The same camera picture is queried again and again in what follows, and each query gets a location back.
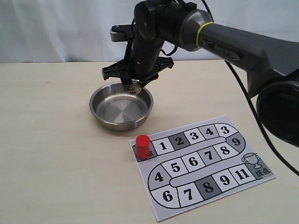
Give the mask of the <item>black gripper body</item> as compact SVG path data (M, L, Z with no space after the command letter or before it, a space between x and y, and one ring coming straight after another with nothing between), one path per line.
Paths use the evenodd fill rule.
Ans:
M163 44L164 41L159 38L151 41L134 38L128 44L122 60L102 69L103 79L115 77L123 82L156 79L159 72L171 69L174 65L171 57L159 56Z

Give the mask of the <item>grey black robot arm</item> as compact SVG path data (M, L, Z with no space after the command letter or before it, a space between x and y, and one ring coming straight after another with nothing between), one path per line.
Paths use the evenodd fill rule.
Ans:
M299 45L217 24L193 2L144 0L134 8L133 23L113 26L113 42L127 42L122 60L102 70L125 89L156 80L173 60L160 56L165 42L218 56L247 73L248 98L256 97L258 119L277 138L299 144Z

